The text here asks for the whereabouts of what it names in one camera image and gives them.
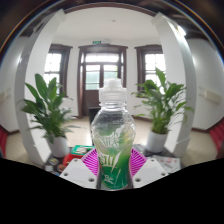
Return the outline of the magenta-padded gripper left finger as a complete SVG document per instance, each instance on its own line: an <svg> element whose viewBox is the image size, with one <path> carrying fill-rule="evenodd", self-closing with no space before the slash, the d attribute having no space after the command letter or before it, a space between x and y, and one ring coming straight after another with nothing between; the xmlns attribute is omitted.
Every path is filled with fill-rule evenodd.
<svg viewBox="0 0 224 224"><path fill-rule="evenodd" d="M96 189L98 185L99 162L97 151L92 149L81 159L74 158L60 177L84 188Z"/></svg>

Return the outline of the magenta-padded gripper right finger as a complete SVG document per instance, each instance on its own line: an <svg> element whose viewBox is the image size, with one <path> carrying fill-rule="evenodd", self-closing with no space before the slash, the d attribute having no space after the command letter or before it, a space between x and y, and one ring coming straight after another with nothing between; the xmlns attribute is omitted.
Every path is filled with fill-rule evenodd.
<svg viewBox="0 0 224 224"><path fill-rule="evenodd" d="M139 151L131 150L128 189L144 187L167 175L167 171L155 158L146 158Z"/></svg>

